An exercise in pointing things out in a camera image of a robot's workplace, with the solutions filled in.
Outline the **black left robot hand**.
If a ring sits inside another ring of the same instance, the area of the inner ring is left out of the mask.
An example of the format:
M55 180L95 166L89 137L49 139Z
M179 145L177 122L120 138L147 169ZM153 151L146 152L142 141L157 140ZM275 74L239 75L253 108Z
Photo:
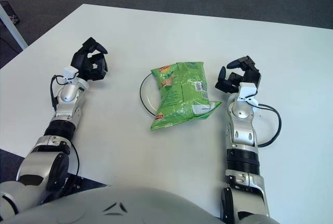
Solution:
M102 80L108 72L106 54L107 50L90 37L73 55L71 66L78 70L78 78L85 81Z

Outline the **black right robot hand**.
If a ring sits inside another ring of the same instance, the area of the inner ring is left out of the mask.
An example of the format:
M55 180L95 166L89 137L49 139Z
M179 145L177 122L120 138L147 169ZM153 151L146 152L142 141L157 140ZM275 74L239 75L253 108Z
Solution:
M226 69L236 68L240 68L244 72L244 75L241 76L232 72L228 79L225 79ZM245 56L221 68L215 88L225 93L238 93L241 82L253 83L258 88L260 80L261 74L259 69L255 67L255 62L249 56Z

